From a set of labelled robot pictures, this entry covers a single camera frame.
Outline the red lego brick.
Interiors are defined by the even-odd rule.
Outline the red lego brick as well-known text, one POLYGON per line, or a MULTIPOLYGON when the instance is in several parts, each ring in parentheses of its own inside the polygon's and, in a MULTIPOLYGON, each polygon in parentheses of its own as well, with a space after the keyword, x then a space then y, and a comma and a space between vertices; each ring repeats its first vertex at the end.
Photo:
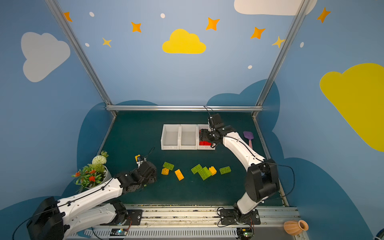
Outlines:
POLYGON ((207 141, 200 141, 200 142, 199 142, 199 145, 200 145, 200 146, 211 146, 212 144, 209 143, 209 142, 207 142, 207 141))

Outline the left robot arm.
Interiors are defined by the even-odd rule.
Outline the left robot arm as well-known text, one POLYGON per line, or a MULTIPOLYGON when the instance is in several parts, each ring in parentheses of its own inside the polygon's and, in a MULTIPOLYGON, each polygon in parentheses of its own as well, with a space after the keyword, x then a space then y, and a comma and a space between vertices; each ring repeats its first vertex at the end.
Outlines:
POLYGON ((155 183, 157 168, 148 161, 130 172, 119 173, 107 182, 80 194, 41 202, 27 221, 32 240, 65 240, 69 235, 97 225, 132 224, 118 197, 155 183))

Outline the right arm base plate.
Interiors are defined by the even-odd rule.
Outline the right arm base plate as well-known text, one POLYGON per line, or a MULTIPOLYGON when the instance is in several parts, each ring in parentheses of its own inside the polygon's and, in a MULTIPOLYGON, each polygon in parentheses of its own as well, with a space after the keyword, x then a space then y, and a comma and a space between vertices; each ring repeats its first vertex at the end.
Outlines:
POLYGON ((247 214, 242 214, 237 209, 218 208, 217 213, 220 217, 220 225, 260 225, 261 220, 257 210, 252 210, 247 214))

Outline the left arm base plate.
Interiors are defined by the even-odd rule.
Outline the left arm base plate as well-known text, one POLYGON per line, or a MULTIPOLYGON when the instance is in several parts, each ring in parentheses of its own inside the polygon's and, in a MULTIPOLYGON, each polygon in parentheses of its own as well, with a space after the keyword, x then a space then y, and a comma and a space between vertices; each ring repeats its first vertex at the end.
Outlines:
POLYGON ((132 209, 125 210, 119 217, 118 224, 121 226, 139 226, 141 224, 143 210, 132 209))

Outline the orange-yellow small lego cube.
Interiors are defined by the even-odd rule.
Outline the orange-yellow small lego cube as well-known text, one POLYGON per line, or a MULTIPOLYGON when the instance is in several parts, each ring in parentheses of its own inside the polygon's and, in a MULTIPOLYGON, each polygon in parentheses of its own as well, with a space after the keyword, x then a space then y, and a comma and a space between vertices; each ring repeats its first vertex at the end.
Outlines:
POLYGON ((167 176, 169 174, 170 170, 167 168, 163 168, 161 174, 167 176))

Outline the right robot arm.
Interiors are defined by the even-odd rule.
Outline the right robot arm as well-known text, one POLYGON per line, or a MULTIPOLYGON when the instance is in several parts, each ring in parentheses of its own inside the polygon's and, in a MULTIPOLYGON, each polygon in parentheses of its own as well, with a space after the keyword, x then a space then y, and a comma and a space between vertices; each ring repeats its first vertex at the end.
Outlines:
POLYGON ((209 116, 208 122, 209 128, 201 130, 199 139, 209 142, 212 148, 222 144, 237 157, 247 171, 246 192, 235 204, 237 214, 245 216, 254 211, 260 202, 279 192, 276 162, 255 152, 232 126, 223 123, 219 114, 209 116))

